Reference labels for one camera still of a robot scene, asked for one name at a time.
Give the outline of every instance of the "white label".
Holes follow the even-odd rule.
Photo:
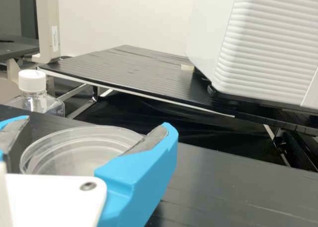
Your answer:
[[[53,52],[59,51],[58,27],[52,26],[52,48]]]

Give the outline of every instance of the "screw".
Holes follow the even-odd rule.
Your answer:
[[[80,190],[82,191],[90,191],[96,187],[96,183],[94,182],[86,182],[82,186],[80,186]]]

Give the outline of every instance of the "black ridged surface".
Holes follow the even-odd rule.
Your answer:
[[[4,105],[0,114],[31,115],[34,141],[87,124]],[[146,226],[316,227],[317,190],[316,173],[179,144],[174,176]]]
[[[186,57],[125,45],[42,65],[41,68],[123,92],[133,91],[286,130],[318,135],[317,111],[306,109],[311,114],[295,113],[275,107],[275,104],[269,107],[211,98],[207,92],[208,83],[200,76],[182,70],[181,64],[188,65],[190,62]]]
[[[36,39],[0,34],[0,61],[39,52]]]

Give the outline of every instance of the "clear petri dish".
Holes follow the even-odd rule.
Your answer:
[[[94,170],[135,145],[143,136],[113,126],[62,130],[34,142],[23,152],[25,174],[93,176]]]

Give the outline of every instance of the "plastic bottle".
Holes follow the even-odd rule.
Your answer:
[[[22,70],[19,72],[21,95],[6,105],[33,112],[65,117],[64,102],[46,93],[46,75],[42,71]]]

